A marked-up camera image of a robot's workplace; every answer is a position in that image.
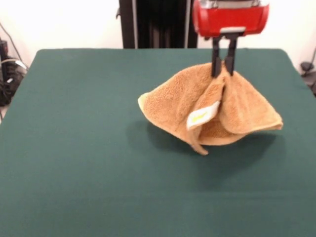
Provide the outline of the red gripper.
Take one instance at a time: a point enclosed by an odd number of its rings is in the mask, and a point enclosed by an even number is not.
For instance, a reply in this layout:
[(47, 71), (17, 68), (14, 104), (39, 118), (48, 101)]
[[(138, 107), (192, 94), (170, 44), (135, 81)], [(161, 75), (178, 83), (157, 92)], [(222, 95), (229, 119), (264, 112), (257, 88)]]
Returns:
[[(212, 39), (211, 76), (221, 72), (221, 36), (239, 34), (241, 36), (260, 34), (266, 26), (270, 10), (267, 0), (195, 0), (193, 4), (193, 24), (198, 35)], [(230, 38), (226, 69), (234, 74), (237, 38)]]

